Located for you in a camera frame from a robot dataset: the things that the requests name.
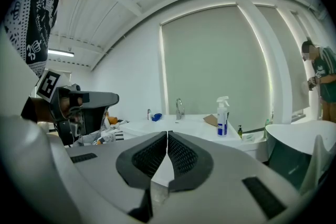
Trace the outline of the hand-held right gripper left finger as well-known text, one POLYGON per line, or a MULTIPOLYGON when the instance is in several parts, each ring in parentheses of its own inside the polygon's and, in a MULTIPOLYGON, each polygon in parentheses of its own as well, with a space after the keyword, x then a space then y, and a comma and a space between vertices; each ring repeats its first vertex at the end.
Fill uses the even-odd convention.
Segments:
POLYGON ((105 200, 127 216, 153 217, 151 179, 166 156, 167 132, 66 151, 79 173, 105 200))

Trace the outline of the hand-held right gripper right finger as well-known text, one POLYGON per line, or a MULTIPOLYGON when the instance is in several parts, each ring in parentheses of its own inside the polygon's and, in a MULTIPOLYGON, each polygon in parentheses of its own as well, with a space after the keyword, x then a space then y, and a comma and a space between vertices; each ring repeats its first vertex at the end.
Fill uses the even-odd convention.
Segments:
POLYGON ((169 132, 174 169, 156 224, 266 224, 286 221, 300 200, 282 176, 248 154, 169 132))

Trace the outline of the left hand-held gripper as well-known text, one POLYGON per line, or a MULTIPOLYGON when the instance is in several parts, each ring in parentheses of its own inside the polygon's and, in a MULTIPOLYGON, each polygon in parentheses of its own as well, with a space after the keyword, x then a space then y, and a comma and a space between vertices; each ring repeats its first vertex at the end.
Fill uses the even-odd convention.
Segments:
POLYGON ((55 119, 52 124, 64 145, 72 145, 84 132, 88 135, 99 131, 104 124, 108 107, 119 102, 116 93, 81 91, 79 85, 71 84, 63 73, 54 70, 45 72, 37 95, 49 103, 55 119), (79 122, 70 121, 63 116, 60 109, 62 97, 70 99, 70 115, 79 115, 79 122))

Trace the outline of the person's left forearm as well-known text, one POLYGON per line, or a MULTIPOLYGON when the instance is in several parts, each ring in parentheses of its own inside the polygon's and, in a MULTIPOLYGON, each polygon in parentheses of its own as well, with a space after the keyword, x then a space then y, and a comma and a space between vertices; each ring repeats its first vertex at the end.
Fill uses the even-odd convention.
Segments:
POLYGON ((37 122, 55 123, 55 119, 50 111, 49 103, 41 98, 31 98, 37 122))

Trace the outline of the person's left hand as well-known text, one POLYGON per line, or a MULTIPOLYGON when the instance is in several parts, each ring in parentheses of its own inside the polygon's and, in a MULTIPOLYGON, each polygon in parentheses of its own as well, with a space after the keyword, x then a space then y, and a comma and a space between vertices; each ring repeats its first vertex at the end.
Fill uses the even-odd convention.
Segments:
POLYGON ((60 98, 60 109, 63 116, 70 121, 79 122, 79 115, 70 115, 70 99, 62 97, 60 98))

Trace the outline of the white clothes pile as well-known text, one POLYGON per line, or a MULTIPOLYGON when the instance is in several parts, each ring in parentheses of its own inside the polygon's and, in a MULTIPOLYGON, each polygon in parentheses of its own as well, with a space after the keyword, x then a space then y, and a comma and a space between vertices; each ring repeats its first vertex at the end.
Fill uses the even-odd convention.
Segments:
POLYGON ((105 127, 102 127, 98 131, 80 136, 71 146, 101 145, 111 142, 113 142, 113 137, 110 136, 105 127))

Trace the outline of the black white striped blanket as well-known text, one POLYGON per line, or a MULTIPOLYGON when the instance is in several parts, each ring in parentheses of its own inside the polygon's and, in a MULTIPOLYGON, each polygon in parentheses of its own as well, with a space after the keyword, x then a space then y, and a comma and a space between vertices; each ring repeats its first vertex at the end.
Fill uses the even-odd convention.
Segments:
POLYGON ((99 133, 100 137, 97 140, 98 144, 108 144, 116 141, 124 140, 124 133, 120 129, 120 124, 122 122, 117 122, 116 124, 109 124, 108 120, 104 122, 99 133))

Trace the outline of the white spray bottle blue label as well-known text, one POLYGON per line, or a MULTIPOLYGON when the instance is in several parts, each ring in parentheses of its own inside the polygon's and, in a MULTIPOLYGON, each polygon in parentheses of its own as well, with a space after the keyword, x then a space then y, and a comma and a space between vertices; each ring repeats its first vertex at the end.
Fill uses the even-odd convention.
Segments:
POLYGON ((228 116, 229 116, 229 96, 219 97, 217 99, 217 135, 225 137, 228 129, 228 116))

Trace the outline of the brown cardboard piece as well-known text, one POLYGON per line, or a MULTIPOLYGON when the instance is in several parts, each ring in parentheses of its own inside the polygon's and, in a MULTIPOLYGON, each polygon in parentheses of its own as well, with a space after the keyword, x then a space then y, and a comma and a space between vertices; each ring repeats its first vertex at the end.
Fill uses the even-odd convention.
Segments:
POLYGON ((214 127, 217 127, 217 121, 218 121, 218 119, 217 119, 217 117, 214 116, 213 114, 207 115, 206 117, 203 118, 203 120, 204 120, 207 124, 209 124, 209 125, 211 125, 211 126, 214 126, 214 127))

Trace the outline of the white vanity cabinet with sink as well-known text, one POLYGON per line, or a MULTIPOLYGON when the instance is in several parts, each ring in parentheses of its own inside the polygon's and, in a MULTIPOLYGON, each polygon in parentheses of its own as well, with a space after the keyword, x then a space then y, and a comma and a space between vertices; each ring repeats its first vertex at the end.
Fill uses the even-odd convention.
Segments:
POLYGON ((227 135, 220 137, 217 135, 217 127, 206 123, 204 117, 206 117, 205 114, 186 115, 181 120, 177 120, 175 115, 165 115, 157 122, 145 119, 122 124, 120 130, 123 131, 124 137, 127 139, 154 132, 179 132, 217 144, 234 147, 262 163, 269 160, 267 141, 262 131, 251 133, 252 138, 246 141, 242 140, 237 133, 237 129, 228 123, 227 135))

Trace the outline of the ceiling light tube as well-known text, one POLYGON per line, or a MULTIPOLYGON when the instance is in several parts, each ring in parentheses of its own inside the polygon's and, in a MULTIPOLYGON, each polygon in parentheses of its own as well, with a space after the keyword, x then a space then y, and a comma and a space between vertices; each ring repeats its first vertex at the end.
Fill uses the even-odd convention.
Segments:
POLYGON ((74 57, 73 52, 62 51, 62 50, 55 50, 55 49, 48 49, 49 55, 58 55, 58 56, 65 56, 65 57, 74 57))

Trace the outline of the chrome faucet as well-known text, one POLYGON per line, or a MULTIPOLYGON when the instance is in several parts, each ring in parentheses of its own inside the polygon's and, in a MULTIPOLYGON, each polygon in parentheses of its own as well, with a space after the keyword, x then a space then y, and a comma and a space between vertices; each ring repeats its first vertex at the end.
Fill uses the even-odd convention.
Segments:
POLYGON ((176 99, 176 119, 181 120, 185 115, 185 107, 183 106, 183 102, 180 98, 176 99))

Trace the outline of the white round table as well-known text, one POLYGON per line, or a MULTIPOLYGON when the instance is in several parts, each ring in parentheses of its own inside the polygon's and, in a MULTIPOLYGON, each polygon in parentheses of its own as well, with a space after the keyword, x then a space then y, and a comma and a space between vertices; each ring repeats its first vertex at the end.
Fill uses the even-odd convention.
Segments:
POLYGON ((274 143, 269 167, 301 194, 315 188, 336 157, 336 124, 308 121, 266 126, 268 142, 274 143))

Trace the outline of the grey roller blind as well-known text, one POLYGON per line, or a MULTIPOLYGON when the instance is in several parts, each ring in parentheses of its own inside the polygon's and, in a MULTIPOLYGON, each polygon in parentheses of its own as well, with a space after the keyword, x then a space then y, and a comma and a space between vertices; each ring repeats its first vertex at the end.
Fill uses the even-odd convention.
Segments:
POLYGON ((270 115, 267 65, 257 37, 237 6, 196 12, 162 26, 168 110, 181 99, 186 114, 212 114, 227 96, 237 129, 263 127, 270 115))
POLYGON ((302 88, 307 77, 295 38, 275 7, 258 5, 257 8, 270 24, 283 50, 291 81, 292 111, 295 113, 303 110, 309 107, 309 91, 302 88))

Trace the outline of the person's black printed shirt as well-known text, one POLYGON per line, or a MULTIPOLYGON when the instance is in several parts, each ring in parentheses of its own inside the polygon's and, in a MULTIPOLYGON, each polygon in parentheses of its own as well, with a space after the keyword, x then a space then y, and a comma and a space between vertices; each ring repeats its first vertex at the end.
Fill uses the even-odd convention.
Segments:
POLYGON ((41 77, 48 58, 48 41, 55 25, 59 0, 13 0, 4 29, 25 64, 41 77))

